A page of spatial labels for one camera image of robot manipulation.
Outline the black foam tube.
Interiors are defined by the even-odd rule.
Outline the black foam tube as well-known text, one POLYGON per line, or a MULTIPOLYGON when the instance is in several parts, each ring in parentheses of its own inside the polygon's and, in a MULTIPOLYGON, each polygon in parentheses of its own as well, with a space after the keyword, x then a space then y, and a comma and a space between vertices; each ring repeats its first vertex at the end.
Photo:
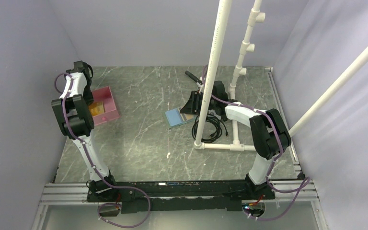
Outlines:
POLYGON ((184 73, 191 80, 193 80, 199 87, 203 84, 200 78, 196 77, 193 73, 189 72, 188 70, 186 70, 184 73))

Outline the pink plastic bin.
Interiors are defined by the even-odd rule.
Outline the pink plastic bin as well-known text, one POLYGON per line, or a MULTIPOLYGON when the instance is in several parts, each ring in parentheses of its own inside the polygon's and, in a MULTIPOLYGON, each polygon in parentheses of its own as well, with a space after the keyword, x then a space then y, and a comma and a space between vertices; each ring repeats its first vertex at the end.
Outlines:
POLYGON ((102 101, 105 108, 103 114, 93 116, 95 126, 116 120, 120 117, 110 86, 94 90, 92 94, 94 102, 102 101))

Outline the stack of credit cards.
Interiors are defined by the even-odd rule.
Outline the stack of credit cards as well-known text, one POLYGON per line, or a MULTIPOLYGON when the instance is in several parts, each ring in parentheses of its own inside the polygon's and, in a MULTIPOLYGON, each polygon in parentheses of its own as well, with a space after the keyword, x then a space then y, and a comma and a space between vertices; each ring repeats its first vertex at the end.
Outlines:
POLYGON ((98 116, 105 112, 104 104, 102 101, 93 102, 89 105, 89 110, 92 116, 98 116))

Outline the orange VIP credit card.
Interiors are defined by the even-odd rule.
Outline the orange VIP credit card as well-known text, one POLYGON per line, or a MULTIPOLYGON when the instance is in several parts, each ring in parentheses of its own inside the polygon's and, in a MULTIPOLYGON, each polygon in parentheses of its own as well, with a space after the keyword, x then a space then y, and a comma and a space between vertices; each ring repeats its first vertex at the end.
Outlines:
POLYGON ((191 121, 193 119, 195 119, 195 116, 194 115, 183 114, 183 120, 184 121, 191 121))

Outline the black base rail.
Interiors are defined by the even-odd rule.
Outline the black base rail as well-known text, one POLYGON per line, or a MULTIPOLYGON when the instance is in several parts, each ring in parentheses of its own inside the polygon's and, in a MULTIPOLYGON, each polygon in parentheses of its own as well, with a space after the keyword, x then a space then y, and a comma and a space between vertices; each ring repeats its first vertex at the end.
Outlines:
POLYGON ((245 180, 113 182, 113 185, 90 182, 87 202, 118 203, 123 214, 130 214, 148 210, 240 211, 247 202, 275 198, 266 185, 254 187, 245 180))

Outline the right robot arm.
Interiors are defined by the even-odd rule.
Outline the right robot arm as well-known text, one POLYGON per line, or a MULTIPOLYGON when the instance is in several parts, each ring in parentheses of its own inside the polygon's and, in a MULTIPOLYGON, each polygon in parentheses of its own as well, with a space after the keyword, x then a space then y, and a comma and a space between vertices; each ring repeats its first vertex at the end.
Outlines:
POLYGON ((215 81, 209 102, 206 121, 215 124, 217 131, 210 138, 201 139, 201 145, 212 144, 221 135, 221 125, 227 120, 250 128, 253 151, 256 151, 252 168, 246 174, 245 193, 251 199, 258 198, 269 186, 269 177, 276 160, 291 144, 290 134, 277 109, 257 110, 228 98, 221 81, 215 81))

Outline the green card holder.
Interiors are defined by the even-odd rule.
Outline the green card holder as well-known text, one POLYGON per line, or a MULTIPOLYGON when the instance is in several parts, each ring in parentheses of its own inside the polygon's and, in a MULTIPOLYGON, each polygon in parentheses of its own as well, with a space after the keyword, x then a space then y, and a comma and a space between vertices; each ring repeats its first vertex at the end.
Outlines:
POLYGON ((177 107, 164 113, 169 127, 180 126, 182 124, 195 120, 193 119, 191 121, 184 121, 183 114, 179 113, 180 109, 181 107, 177 107))

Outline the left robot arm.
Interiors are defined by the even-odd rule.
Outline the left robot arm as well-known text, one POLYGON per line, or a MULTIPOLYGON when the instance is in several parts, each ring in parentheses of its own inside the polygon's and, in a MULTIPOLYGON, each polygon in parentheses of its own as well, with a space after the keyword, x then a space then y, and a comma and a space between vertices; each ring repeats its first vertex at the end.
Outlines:
POLYGON ((80 60, 59 76, 64 77, 66 84, 60 97, 51 102, 51 107, 60 131, 77 146, 87 165, 90 194, 99 193, 104 200, 113 201, 119 189, 113 184, 114 178, 93 138, 95 124, 89 110, 89 105, 94 101, 91 91, 93 69, 80 60))

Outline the white PVC pipe frame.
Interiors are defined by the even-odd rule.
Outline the white PVC pipe frame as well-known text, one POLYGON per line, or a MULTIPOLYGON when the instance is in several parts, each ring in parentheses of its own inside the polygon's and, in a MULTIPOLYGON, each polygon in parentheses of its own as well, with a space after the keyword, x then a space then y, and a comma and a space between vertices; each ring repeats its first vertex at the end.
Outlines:
MULTIPOLYGON (((201 138, 204 131, 206 122, 207 110, 212 95, 212 85, 216 77, 216 70, 220 59, 223 40, 226 32, 227 23, 229 20, 230 8, 232 2, 230 0, 221 0, 218 5, 217 19, 214 29, 214 37, 212 41, 212 47, 209 57, 209 66, 207 77, 203 83, 204 97, 201 100, 201 109, 199 117, 199 127, 197 128, 197 134, 195 136, 194 148, 195 149, 219 149, 219 150, 231 150, 231 151, 246 151, 252 150, 253 146, 243 145, 239 141, 238 126, 235 125, 233 129, 234 141, 231 144, 207 144, 206 147, 201 145, 201 138)), ((265 21, 265 13, 261 11, 262 2, 260 0, 254 1, 251 8, 247 28, 242 40, 242 44, 239 50, 238 61, 233 71, 232 81, 230 83, 229 91, 231 98, 235 98, 236 83, 240 76, 244 76, 247 73, 245 67, 243 67, 244 57, 248 52, 255 50, 255 45, 250 42, 251 35, 256 23, 263 23, 265 21)), ((298 122, 291 128, 290 134, 295 135, 304 124, 320 109, 322 108, 332 96, 334 96, 346 83, 350 80, 354 74, 356 74, 366 63, 368 63, 368 46, 359 54, 359 56, 341 73, 341 75, 332 83, 332 85, 319 97, 319 99, 308 109, 308 111, 298 120, 298 122)))

